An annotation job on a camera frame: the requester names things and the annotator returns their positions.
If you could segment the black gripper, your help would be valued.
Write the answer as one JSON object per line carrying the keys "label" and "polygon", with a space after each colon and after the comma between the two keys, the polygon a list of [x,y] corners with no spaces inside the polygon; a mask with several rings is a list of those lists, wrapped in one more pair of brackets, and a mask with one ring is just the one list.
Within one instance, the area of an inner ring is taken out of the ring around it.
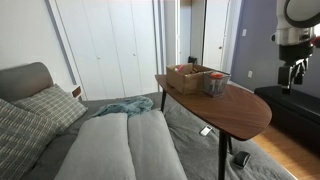
{"label": "black gripper", "polygon": [[283,94],[289,94],[291,89],[291,76],[295,76],[294,83],[301,85],[308,69],[308,58],[313,53],[313,45],[303,42],[297,45],[280,45],[279,59],[284,65],[278,70],[278,84]]}

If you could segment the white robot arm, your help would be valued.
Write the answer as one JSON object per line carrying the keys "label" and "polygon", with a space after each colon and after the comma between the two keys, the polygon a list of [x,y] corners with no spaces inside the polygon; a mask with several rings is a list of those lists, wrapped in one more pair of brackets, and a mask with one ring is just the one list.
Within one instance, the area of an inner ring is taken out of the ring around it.
{"label": "white robot arm", "polygon": [[314,27],[320,23],[320,0],[277,0],[277,27],[271,40],[279,47],[278,84],[289,94],[292,84],[301,85],[308,60],[318,40]]}

